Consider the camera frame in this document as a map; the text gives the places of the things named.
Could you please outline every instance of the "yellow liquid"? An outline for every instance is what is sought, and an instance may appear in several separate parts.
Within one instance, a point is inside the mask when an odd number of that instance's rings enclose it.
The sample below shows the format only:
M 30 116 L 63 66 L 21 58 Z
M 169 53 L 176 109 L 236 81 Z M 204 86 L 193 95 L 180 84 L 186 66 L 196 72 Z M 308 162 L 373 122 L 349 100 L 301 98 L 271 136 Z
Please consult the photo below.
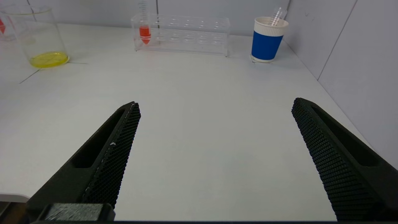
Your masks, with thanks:
M 50 68 L 65 64 L 69 61 L 69 56 L 62 51 L 50 51 L 32 57 L 29 62 L 37 68 Z

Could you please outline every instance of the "paper cup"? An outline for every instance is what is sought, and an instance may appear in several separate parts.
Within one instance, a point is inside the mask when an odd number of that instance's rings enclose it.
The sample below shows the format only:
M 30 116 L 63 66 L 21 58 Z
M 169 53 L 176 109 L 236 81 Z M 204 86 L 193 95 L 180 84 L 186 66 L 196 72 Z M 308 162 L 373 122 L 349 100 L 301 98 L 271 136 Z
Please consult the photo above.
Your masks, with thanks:
M 275 58 L 283 34 L 289 23 L 283 19 L 278 21 L 276 26 L 268 25 L 271 17 L 257 17 L 254 20 L 254 34 L 252 44 L 253 60 L 269 63 Z

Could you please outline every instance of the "red object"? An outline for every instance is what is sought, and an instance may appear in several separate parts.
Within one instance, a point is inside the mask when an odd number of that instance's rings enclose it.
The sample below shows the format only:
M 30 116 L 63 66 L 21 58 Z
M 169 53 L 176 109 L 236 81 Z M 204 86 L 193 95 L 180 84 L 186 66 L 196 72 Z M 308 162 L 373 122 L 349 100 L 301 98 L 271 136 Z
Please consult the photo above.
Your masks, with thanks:
M 0 20 L 0 32 L 4 33 L 6 31 L 6 26 L 4 25 L 3 21 Z
M 150 29 L 149 26 L 140 26 L 140 37 L 144 44 L 148 44 L 150 41 Z

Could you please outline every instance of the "wall seam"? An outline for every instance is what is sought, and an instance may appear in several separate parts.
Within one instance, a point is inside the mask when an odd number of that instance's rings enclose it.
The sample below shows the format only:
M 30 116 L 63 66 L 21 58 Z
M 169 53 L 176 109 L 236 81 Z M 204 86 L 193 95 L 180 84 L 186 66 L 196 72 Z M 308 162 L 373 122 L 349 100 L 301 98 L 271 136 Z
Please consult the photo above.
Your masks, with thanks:
M 289 13 L 289 8 L 290 8 L 290 4 L 292 3 L 292 0 L 289 0 L 289 2 L 287 3 L 287 7 L 286 7 L 286 11 L 287 11 L 287 13 L 286 13 L 286 16 L 287 16 L 287 14 Z
M 341 35 L 341 33 L 343 32 L 343 30 L 344 30 L 344 28 L 345 28 L 345 25 L 347 24 L 347 21 L 348 21 L 349 17 L 351 16 L 351 13 L 352 13 L 352 11 L 354 10 L 355 5 L 357 4 L 357 2 L 358 2 L 358 0 L 356 0 L 356 1 L 354 2 L 354 5 L 352 6 L 351 11 L 350 11 L 349 14 L 348 14 L 348 17 L 347 17 L 347 19 L 346 19 L 345 22 L 344 22 L 343 28 L 341 29 L 339 35 L 337 36 L 336 41 L 334 42 L 334 45 L 333 45 L 333 47 L 332 47 L 332 50 L 330 51 L 329 56 L 328 56 L 328 58 L 326 59 L 325 64 L 324 64 L 324 66 L 323 66 L 323 68 L 322 68 L 322 70 L 321 70 L 321 73 L 319 74 L 319 76 L 318 76 L 318 78 L 317 78 L 318 81 L 319 81 L 319 78 L 321 77 L 321 75 L 322 75 L 322 73 L 323 73 L 323 70 L 324 70 L 325 67 L 326 67 L 326 64 L 327 64 L 328 61 L 329 61 L 330 56 L 332 55 L 332 52 L 333 52 L 333 50 L 334 50 L 334 47 L 336 46 L 337 41 L 339 40 L 340 35 Z
M 319 82 L 319 78 L 320 78 L 320 76 L 322 75 L 322 72 L 323 72 L 323 70 L 325 69 L 325 66 L 326 66 L 326 64 L 327 64 L 327 62 L 328 62 L 328 60 L 329 60 L 329 58 L 330 58 L 330 56 L 331 56 L 331 54 L 332 54 L 332 51 L 334 50 L 334 47 L 336 46 L 336 43 L 337 43 L 338 39 L 340 38 L 340 35 L 341 35 L 341 33 L 343 32 L 343 29 L 345 28 L 345 25 L 346 25 L 346 23 L 347 23 L 349 17 L 351 16 L 351 13 L 352 13 L 352 11 L 354 10 L 354 7 L 355 7 L 355 5 L 357 4 L 357 2 L 358 2 L 358 0 L 355 1 L 354 5 L 353 5 L 353 7 L 352 7 L 352 9 L 351 9 L 351 12 L 349 13 L 349 15 L 348 15 L 348 17 L 347 17 L 347 20 L 345 21 L 344 26 L 343 26 L 343 28 L 342 28 L 342 30 L 341 30 L 339 36 L 337 37 L 336 42 L 335 42 L 334 45 L 333 45 L 333 48 L 332 48 L 332 50 L 331 50 L 331 52 L 330 52 L 330 54 L 329 54 L 329 57 L 328 57 L 328 59 L 326 60 L 325 65 L 324 65 L 324 67 L 323 67 L 323 69 L 322 69 L 322 71 L 321 71 L 321 73 L 320 73 L 320 75 L 319 75 L 319 77 L 318 77 L 318 79 L 317 79 L 318 82 Z M 344 112 L 344 110 L 340 107 L 340 105 L 333 99 L 333 97 L 330 95 L 330 93 L 329 93 L 329 91 L 327 90 L 327 88 L 325 88 L 325 87 L 322 85 L 321 82 L 319 82 L 319 84 L 320 84 L 320 85 L 322 86 L 322 88 L 327 92 L 327 94 L 330 96 L 330 98 L 332 98 L 332 100 L 334 101 L 334 103 L 340 108 L 340 110 L 341 110 L 341 111 L 343 112 L 343 114 L 348 118 L 348 120 L 351 122 L 351 124 L 354 126 L 354 128 L 359 132 L 359 134 L 363 137 L 363 139 L 365 139 L 365 141 L 366 141 L 365 144 L 368 145 L 374 152 L 379 153 L 379 151 L 377 151 L 377 150 L 373 147 L 373 145 L 369 143 L 368 139 L 367 139 L 367 138 L 362 134 L 362 132 L 357 128 L 357 126 L 354 124 L 354 122 L 351 121 L 350 117 Z
M 156 0 L 156 14 L 159 15 L 159 5 L 158 5 L 158 0 Z

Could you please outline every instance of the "table surface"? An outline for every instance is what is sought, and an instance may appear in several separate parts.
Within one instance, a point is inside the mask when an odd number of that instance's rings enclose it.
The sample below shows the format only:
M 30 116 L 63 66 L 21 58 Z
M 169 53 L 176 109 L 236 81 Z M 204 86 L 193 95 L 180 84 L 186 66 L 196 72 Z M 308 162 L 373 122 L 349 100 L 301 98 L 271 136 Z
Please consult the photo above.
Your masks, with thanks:
M 59 28 L 70 63 L 32 75 L 15 46 L 1 59 L 13 66 L 0 68 L 8 80 L 0 200 L 32 196 L 117 108 L 136 101 L 142 118 L 116 220 L 336 220 L 291 115 L 294 99 L 317 103 L 364 139 L 286 43 L 261 64 L 250 60 L 251 37 L 230 36 L 222 57 L 135 52 L 127 28 Z

